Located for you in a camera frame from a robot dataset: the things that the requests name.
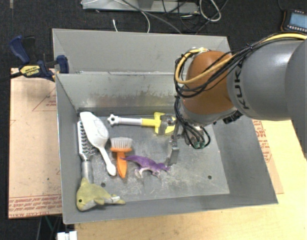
gray metal bin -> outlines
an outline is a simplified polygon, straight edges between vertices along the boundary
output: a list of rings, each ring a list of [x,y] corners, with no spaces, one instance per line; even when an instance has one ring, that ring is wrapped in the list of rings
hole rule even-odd
[[[109,176],[100,155],[92,160],[94,182],[119,195],[125,205],[105,205],[81,212],[76,192],[81,181],[78,156],[79,112],[90,111],[105,123],[109,136],[131,137],[130,155],[164,162],[169,137],[151,128],[119,125],[106,118],[152,117],[172,113],[175,101],[175,60],[192,47],[229,51],[222,36],[192,36],[53,30],[54,56],[68,58],[70,73],[56,76],[56,96],[61,169],[62,212],[65,224],[113,219],[192,213],[215,209],[277,203],[254,125],[249,118],[207,126],[211,143],[194,150],[179,141],[177,164],[161,178],[133,174],[128,163],[125,179]]]

black carpet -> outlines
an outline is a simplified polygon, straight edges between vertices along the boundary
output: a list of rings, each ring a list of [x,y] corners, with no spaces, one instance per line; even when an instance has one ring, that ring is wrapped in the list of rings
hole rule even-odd
[[[84,11],[80,1],[13,0],[11,9],[10,0],[0,0],[0,78],[7,77],[10,68],[21,64],[8,46],[9,41],[17,35],[35,36],[37,54],[45,54],[46,60],[50,61],[53,59],[52,28],[115,31],[112,23],[112,19],[115,19],[119,31],[145,32],[147,29],[146,19],[139,12]],[[307,0],[280,0],[280,3],[285,9],[307,11]],[[162,17],[184,34],[195,33],[185,29],[176,16]],[[279,32],[282,20],[278,0],[229,0],[222,11],[221,20],[206,25],[199,35],[227,36],[229,45],[234,50]],[[150,17],[150,23],[152,33],[175,33],[174,29],[155,18]],[[9,220],[7,217],[9,116],[10,83],[6,81],[0,83],[0,239],[35,239],[40,218]],[[49,220],[53,224],[59,221],[54,216]],[[43,218],[40,239],[49,239],[50,234]]]

electronic device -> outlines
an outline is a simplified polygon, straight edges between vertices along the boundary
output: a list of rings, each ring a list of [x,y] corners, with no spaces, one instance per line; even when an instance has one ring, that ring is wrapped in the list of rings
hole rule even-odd
[[[307,34],[307,12],[297,9],[285,10],[281,30]]]

cardboard sheet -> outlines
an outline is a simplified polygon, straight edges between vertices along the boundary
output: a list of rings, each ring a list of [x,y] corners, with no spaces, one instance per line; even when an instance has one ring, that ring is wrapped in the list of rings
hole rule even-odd
[[[62,213],[56,107],[54,82],[25,77],[11,80],[10,219]],[[266,129],[259,120],[253,124],[275,192],[282,194]]]

yellow green stuffed animal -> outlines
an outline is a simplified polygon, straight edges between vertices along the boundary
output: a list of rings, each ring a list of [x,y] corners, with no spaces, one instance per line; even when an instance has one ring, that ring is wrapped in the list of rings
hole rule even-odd
[[[124,205],[126,202],[115,194],[109,194],[104,188],[94,183],[89,183],[82,178],[80,188],[76,194],[76,205],[79,211],[87,211],[96,205],[104,204]]]

